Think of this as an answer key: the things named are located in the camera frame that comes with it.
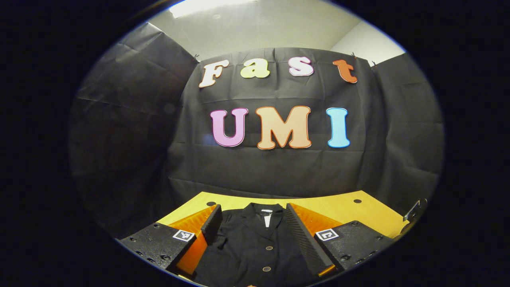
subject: ceiling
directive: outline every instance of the ceiling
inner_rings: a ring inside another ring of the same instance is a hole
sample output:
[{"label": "ceiling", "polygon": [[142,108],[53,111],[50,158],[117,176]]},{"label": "ceiling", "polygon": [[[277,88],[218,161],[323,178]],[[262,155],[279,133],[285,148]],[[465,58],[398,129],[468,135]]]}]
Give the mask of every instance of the ceiling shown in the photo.
[{"label": "ceiling", "polygon": [[149,22],[198,60],[266,47],[330,50],[361,19],[321,0],[258,0]]}]

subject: pink letter u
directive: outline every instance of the pink letter u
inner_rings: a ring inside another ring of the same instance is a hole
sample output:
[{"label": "pink letter u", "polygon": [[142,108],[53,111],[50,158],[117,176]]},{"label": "pink letter u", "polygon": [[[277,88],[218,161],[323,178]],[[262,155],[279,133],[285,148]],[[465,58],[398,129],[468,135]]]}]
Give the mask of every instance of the pink letter u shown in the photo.
[{"label": "pink letter u", "polygon": [[232,114],[236,117],[236,134],[233,137],[225,135],[224,119],[227,115],[225,110],[217,110],[211,112],[213,118],[213,136],[214,140],[224,147],[235,147],[240,145],[244,140],[244,116],[248,113],[248,109],[233,109]]}]

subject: orange gripper pad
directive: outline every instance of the orange gripper pad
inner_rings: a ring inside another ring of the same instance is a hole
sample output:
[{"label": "orange gripper pad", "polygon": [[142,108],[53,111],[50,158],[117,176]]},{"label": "orange gripper pad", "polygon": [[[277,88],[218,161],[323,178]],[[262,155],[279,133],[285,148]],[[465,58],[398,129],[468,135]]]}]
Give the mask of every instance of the orange gripper pad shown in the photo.
[{"label": "orange gripper pad", "polygon": [[312,236],[314,236],[315,232],[317,231],[322,231],[342,225],[342,223],[315,211],[311,211],[294,203],[290,203],[290,205]]},{"label": "orange gripper pad", "polygon": [[195,233],[195,242],[191,244],[188,251],[186,251],[186,253],[176,265],[176,267],[185,272],[186,275],[193,274],[195,268],[200,262],[200,259],[202,258],[203,253],[207,248],[207,242],[202,234],[201,228],[215,207],[216,205],[213,205],[169,225],[175,229]]}]

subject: clothing tag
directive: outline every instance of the clothing tag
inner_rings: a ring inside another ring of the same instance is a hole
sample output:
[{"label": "clothing tag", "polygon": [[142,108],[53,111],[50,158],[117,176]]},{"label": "clothing tag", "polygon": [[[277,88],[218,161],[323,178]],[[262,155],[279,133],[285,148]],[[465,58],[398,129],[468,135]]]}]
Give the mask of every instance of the clothing tag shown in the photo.
[{"label": "clothing tag", "polygon": [[264,216],[264,221],[266,222],[266,227],[269,227],[269,221],[271,220],[271,214],[273,213],[273,211],[269,210],[269,209],[262,209],[261,211],[269,212],[268,216]]}]

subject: wrinkled black fabric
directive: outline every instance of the wrinkled black fabric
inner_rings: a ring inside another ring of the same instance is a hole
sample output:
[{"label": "wrinkled black fabric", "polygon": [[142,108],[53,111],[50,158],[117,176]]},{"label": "wrinkled black fabric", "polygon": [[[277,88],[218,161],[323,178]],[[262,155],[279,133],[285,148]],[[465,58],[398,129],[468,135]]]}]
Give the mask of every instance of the wrinkled black fabric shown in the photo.
[{"label": "wrinkled black fabric", "polygon": [[[273,211],[268,228],[262,209]],[[279,204],[250,203],[224,211],[215,242],[195,271],[194,281],[209,287],[285,287],[318,278],[308,270]]]},{"label": "wrinkled black fabric", "polygon": [[436,188],[445,149],[443,118],[431,84],[409,54],[372,69],[388,121],[382,179],[375,195],[404,214]]},{"label": "wrinkled black fabric", "polygon": [[165,150],[196,64],[147,23],[98,60],[76,95],[69,120],[72,175],[85,207],[117,238],[177,207]]},{"label": "wrinkled black fabric", "polygon": [[[309,77],[289,73],[288,60],[308,57],[315,72]],[[266,78],[245,79],[243,63],[268,61]],[[333,61],[353,65],[355,84],[344,81]],[[228,60],[212,86],[199,88],[204,66]],[[308,106],[308,133],[312,145],[293,149],[287,144],[260,150],[261,120],[255,110],[275,107],[286,119],[294,106]],[[235,108],[247,108],[244,141],[237,147],[218,145],[213,137],[211,112],[226,110],[225,134],[235,133]],[[348,111],[350,145],[332,148],[331,119],[326,109]],[[318,197],[364,189],[374,193],[384,155],[386,119],[381,94],[366,60],[331,51],[300,48],[258,49],[202,61],[193,71],[180,101],[174,140],[168,149],[168,178],[179,202],[201,191],[235,196]]]}]

